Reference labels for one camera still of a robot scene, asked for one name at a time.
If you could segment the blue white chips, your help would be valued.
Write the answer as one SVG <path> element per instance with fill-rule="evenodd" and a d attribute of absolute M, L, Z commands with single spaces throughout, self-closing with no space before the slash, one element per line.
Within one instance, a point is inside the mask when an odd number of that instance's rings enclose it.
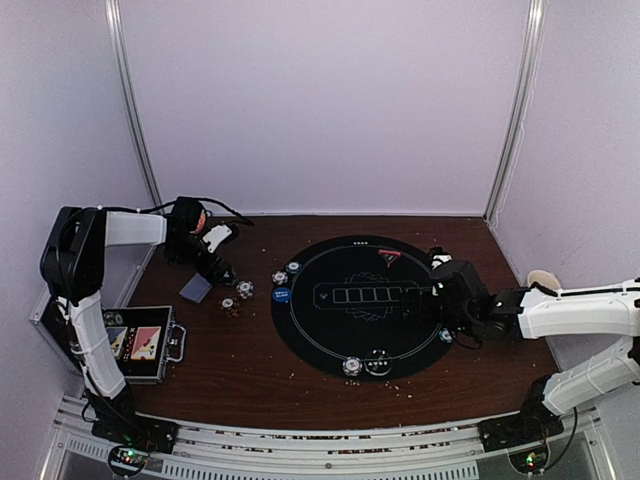
<path fill-rule="evenodd" d="M 286 271 L 276 271 L 272 274 L 272 282 L 277 286 L 285 285 L 288 282 L 289 276 Z"/>
<path fill-rule="evenodd" d="M 357 377 L 363 369 L 362 360 L 358 357 L 347 357 L 342 362 L 342 371 L 347 377 Z"/>

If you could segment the blue white chip stack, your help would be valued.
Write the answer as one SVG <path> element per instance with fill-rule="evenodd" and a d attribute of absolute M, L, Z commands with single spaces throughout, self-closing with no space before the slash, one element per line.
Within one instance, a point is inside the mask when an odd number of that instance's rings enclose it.
<path fill-rule="evenodd" d="M 254 295 L 254 284 L 249 280 L 239 281 L 236 292 L 241 299 L 250 299 Z"/>

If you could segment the green white chips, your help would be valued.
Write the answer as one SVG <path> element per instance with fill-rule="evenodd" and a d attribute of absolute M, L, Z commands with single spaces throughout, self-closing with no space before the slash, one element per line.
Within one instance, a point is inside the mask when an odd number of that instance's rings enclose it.
<path fill-rule="evenodd" d="M 285 266 L 285 270 L 288 273 L 291 273 L 291 274 L 295 274 L 295 273 L 299 272 L 300 269 L 301 269 L 301 263 L 297 262 L 297 261 L 291 261 L 291 262 L 287 263 L 286 266 Z"/>
<path fill-rule="evenodd" d="M 454 335 L 447 328 L 443 328 L 439 331 L 439 339 L 447 344 L 451 344 L 454 342 Z"/>

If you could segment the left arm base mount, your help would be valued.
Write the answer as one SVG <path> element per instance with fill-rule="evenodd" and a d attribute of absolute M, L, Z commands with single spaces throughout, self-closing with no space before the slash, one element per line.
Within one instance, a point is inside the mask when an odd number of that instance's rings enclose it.
<path fill-rule="evenodd" d="M 98 418 L 91 428 L 93 436 L 144 452 L 173 452 L 179 426 L 177 423 L 136 416 L 133 423 L 121 419 Z"/>

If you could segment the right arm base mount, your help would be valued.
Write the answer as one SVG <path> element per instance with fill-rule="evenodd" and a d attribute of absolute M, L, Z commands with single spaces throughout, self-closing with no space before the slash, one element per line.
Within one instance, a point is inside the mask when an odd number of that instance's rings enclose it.
<path fill-rule="evenodd" d="M 540 420 L 513 414 L 481 421 L 478 432 L 484 451 L 493 452 L 543 442 L 563 433 L 564 425 L 556 417 Z"/>

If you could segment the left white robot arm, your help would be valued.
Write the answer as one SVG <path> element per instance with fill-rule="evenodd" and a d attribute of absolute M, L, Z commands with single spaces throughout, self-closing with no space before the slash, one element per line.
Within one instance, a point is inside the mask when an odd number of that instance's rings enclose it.
<path fill-rule="evenodd" d="M 79 347 L 86 387 L 108 400 L 127 386 L 124 374 L 107 345 L 101 288 L 105 251 L 119 246 L 158 246 L 170 264 L 190 264 L 209 285 L 230 283 L 233 268 L 218 249 L 233 241 L 244 223 L 213 223 L 205 199 L 180 196 L 149 209 L 125 207 L 61 208 L 40 260 L 40 272 Z"/>

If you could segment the red black all-in triangle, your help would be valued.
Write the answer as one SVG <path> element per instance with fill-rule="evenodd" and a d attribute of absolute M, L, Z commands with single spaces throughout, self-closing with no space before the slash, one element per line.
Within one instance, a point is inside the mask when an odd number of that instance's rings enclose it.
<path fill-rule="evenodd" d="M 379 249 L 378 254 L 383 258 L 388 268 L 402 257 L 402 252 L 398 250 Z"/>

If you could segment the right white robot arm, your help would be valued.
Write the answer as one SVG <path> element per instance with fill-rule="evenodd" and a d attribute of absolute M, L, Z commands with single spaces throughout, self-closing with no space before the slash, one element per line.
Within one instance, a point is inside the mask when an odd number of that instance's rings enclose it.
<path fill-rule="evenodd" d="M 442 324 L 478 343 L 516 337 L 611 334 L 618 341 L 566 371 L 531 385 L 512 430 L 535 440 L 569 410 L 639 380 L 639 282 L 587 289 L 552 289 L 539 282 L 490 294 L 468 261 L 435 256 L 425 287 L 404 287 L 409 320 Z"/>

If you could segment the blue small blind button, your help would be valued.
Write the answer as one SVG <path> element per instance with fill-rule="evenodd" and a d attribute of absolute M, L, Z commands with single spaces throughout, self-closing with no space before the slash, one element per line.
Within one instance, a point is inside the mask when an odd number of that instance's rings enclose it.
<path fill-rule="evenodd" d="M 277 287 L 272 292 L 272 300 L 277 303 L 289 303 L 292 291 L 287 287 Z"/>

